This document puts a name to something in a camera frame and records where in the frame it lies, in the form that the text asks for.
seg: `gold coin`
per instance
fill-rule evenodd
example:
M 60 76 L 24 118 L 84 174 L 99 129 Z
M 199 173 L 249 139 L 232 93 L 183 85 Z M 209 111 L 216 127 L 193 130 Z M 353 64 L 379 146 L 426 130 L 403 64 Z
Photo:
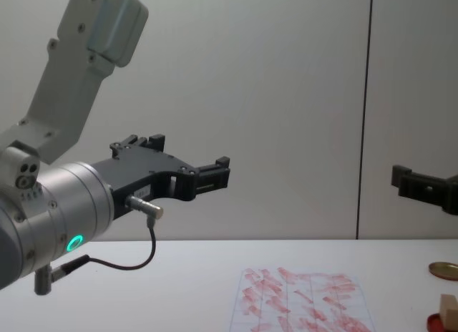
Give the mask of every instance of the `gold coin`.
M 429 264 L 429 272 L 445 280 L 458 280 L 458 265 L 447 262 Z

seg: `paper sheet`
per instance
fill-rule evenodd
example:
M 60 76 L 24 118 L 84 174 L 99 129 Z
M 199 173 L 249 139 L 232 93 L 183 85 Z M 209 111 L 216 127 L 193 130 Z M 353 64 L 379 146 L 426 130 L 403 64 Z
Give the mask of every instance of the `paper sheet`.
M 357 279 L 343 273 L 243 271 L 230 332 L 375 332 Z

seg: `white wall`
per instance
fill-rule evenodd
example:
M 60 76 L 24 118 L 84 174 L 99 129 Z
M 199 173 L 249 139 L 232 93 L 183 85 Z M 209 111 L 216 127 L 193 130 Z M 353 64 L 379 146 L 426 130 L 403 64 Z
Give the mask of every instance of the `white wall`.
M 0 0 L 0 125 L 28 107 L 68 0 Z M 232 159 L 229 188 L 159 200 L 163 239 L 354 238 L 369 0 L 141 0 L 132 63 L 99 92 L 79 144 L 96 162 L 132 133 L 194 165 Z M 147 238 L 139 215 L 104 239 Z
M 458 173 L 458 0 L 374 0 L 360 238 L 458 237 L 458 217 L 397 196 L 391 166 Z

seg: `white tabletop surface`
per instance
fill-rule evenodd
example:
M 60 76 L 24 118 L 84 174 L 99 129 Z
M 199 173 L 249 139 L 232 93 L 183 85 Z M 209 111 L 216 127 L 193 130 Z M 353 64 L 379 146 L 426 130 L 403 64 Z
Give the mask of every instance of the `white tabletop surface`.
M 129 265 L 149 250 L 90 243 L 54 265 L 85 253 Z M 458 283 L 429 274 L 440 260 L 458 263 L 458 240 L 162 241 L 142 270 L 90 263 L 45 297 L 35 296 L 32 275 L 22 278 L 0 291 L 0 331 L 227 332 L 241 270 L 284 266 L 355 275 L 377 332 L 419 332 L 441 293 L 458 295 Z

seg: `green led light ring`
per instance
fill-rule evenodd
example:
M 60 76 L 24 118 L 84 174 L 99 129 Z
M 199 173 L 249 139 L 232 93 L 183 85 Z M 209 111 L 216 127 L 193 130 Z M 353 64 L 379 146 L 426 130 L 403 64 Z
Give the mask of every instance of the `green led light ring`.
M 75 235 L 67 245 L 67 252 L 72 252 L 75 248 L 83 243 L 83 236 L 81 234 Z

